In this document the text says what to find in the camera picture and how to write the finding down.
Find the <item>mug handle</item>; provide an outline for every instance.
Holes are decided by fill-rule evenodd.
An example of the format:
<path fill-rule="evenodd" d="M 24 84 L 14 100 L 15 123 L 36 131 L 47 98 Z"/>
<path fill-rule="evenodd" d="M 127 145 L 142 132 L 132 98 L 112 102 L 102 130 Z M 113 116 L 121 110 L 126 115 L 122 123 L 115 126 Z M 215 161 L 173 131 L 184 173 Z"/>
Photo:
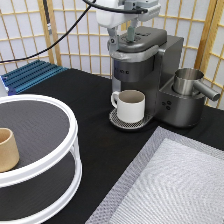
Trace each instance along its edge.
<path fill-rule="evenodd" d="M 115 103 L 114 97 L 115 97 L 115 95 L 117 95 L 117 97 L 119 97 L 119 94 L 120 93 L 116 91 L 116 92 L 113 92 L 111 95 L 111 103 L 115 108 L 117 108 L 117 104 Z"/>

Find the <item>coffee cup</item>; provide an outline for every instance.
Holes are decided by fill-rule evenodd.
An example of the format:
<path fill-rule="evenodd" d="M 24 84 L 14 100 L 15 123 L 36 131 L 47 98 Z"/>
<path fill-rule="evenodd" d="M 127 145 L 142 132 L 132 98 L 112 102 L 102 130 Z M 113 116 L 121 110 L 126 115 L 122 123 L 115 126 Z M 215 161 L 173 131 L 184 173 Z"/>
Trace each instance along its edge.
<path fill-rule="evenodd" d="M 0 173 L 12 169 L 19 161 L 19 152 L 13 132 L 0 128 Z"/>
<path fill-rule="evenodd" d="M 125 123 L 136 123 L 144 118 L 145 95 L 136 90 L 113 92 L 111 103 L 117 108 L 117 117 Z"/>

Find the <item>drip tray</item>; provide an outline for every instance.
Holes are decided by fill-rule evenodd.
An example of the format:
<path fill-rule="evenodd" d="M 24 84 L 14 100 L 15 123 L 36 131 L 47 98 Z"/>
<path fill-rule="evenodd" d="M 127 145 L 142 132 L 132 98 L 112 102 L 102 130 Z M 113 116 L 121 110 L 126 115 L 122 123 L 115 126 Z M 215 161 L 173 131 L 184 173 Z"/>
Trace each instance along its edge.
<path fill-rule="evenodd" d="M 109 115 L 110 122 L 115 127 L 119 128 L 123 131 L 137 131 L 137 130 L 145 127 L 149 123 L 149 121 L 152 120 L 152 118 L 153 118 L 153 116 L 151 116 L 149 114 L 145 114 L 145 117 L 139 122 L 125 123 L 117 117 L 117 109 L 112 110 Z"/>

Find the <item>metal pitcher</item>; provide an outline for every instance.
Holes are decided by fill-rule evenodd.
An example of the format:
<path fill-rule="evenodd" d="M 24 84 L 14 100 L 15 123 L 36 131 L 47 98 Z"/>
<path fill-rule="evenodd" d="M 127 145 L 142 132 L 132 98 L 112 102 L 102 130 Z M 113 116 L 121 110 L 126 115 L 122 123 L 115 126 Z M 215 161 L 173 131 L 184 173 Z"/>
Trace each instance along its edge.
<path fill-rule="evenodd" d="M 175 72 L 173 89 L 175 92 L 192 96 L 198 93 L 204 94 L 212 101 L 220 98 L 220 94 L 203 83 L 204 74 L 197 69 L 182 68 Z"/>

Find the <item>blue mat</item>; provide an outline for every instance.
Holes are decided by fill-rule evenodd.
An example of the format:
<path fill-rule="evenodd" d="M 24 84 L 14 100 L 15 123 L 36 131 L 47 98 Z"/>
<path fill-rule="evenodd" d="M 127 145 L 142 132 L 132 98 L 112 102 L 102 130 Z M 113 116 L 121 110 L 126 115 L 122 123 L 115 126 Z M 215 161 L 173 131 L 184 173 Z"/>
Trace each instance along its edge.
<path fill-rule="evenodd" d="M 48 79 L 67 68 L 36 60 L 2 76 L 9 95 L 15 95 Z"/>

